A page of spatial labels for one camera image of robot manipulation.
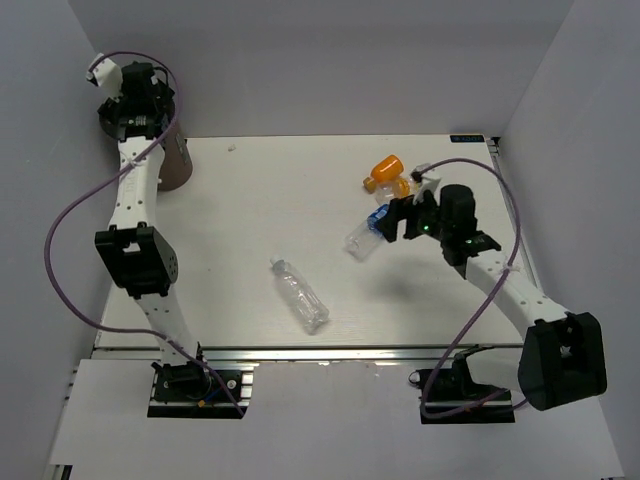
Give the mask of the orange bottle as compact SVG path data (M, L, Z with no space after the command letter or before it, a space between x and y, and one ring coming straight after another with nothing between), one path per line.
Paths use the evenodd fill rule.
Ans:
M376 188L399 177L404 171L404 165L396 155L389 155L376 164L369 175L363 179L363 187L368 193L373 193Z

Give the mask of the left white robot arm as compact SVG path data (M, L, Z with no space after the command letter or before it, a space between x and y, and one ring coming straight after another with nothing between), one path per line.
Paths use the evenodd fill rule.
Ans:
M95 235L96 249L114 284L135 301L157 332L161 360L156 368L182 368L177 387L188 398L202 398L212 377L198 365L187 365L198 356L199 344L178 305L178 255L156 220L159 193L180 188L193 174L168 71L148 62L120 67L104 58L89 69L87 78L106 94L99 122L117 143L123 173L108 227Z

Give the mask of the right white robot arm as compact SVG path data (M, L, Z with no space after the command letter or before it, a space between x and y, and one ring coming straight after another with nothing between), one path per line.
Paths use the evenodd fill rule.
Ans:
M501 246L479 230L472 190L447 185L438 197L425 192L394 199L375 224L388 242L429 236L447 264L486 294L510 321L523 344L518 351L477 345L454 356L444 383L478 402L496 389L521 393L539 411L603 394L607 389L602 329L590 313L572 313L513 270Z

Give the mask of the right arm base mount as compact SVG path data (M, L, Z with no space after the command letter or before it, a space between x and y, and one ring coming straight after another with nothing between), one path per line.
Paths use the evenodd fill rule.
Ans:
M473 347L456 351L438 371L429 390L424 409L419 410L422 425L513 424L515 407L511 393L471 380L463 360L482 351Z

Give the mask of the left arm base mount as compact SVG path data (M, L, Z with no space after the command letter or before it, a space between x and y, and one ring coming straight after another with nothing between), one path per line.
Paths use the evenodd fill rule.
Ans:
M191 362L177 366L153 362L152 368L148 418L238 420L246 413L241 370L219 370L217 380Z

